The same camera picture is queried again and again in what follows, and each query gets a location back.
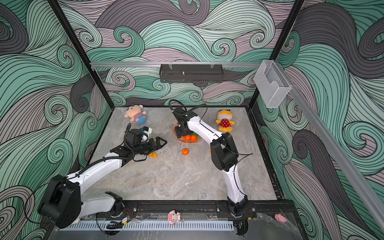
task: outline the gray floor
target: gray floor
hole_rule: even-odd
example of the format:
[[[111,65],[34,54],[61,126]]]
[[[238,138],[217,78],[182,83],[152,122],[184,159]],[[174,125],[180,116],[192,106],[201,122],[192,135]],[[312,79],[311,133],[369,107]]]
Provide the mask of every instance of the gray floor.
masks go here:
[[[231,135],[239,153],[251,153],[238,165],[243,190],[250,200],[276,200],[270,178],[260,154],[252,127],[244,108],[229,108],[233,113]],[[116,108],[96,147],[91,162],[102,158],[112,148],[122,143],[129,118],[126,108]],[[157,158],[143,162],[130,161],[91,186],[88,194],[112,191],[125,200],[226,200],[227,187],[224,178],[212,163],[209,145],[204,141],[195,144],[179,142],[171,133],[174,117],[169,108],[144,108],[147,111],[145,126],[152,128],[150,137],[159,136],[168,141],[156,151]],[[214,128],[220,108],[208,108],[203,121]],[[203,116],[205,108],[195,110]],[[135,123],[133,128],[140,128]],[[189,149],[184,156],[183,148]]]

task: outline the stuffed animal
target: stuffed animal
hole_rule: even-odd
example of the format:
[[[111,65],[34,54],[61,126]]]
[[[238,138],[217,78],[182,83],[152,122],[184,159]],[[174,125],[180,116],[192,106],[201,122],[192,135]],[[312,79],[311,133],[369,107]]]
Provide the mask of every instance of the stuffed animal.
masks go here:
[[[231,121],[232,117],[233,114],[231,113],[231,110],[220,110],[217,114],[216,120],[216,123],[220,124],[218,130],[222,132],[232,131],[233,127],[231,124],[235,124],[235,122]]]
[[[147,111],[141,112],[141,109],[143,108],[143,105],[133,105],[130,106],[127,109],[127,112],[125,113],[124,117],[130,118],[131,122],[136,122],[137,124],[141,125],[145,123],[147,120],[147,117],[145,114],[147,114]]]

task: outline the yellow duck plush toy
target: yellow duck plush toy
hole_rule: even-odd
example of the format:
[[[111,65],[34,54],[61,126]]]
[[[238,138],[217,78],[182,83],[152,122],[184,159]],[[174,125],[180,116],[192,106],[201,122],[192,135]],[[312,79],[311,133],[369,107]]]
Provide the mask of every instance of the yellow duck plush toy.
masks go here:
[[[233,117],[233,114],[231,113],[231,110],[220,110],[217,113],[217,120],[216,123],[220,124],[218,127],[219,131],[222,132],[230,132],[232,131],[233,127],[231,124],[235,124],[235,122],[231,121]]]

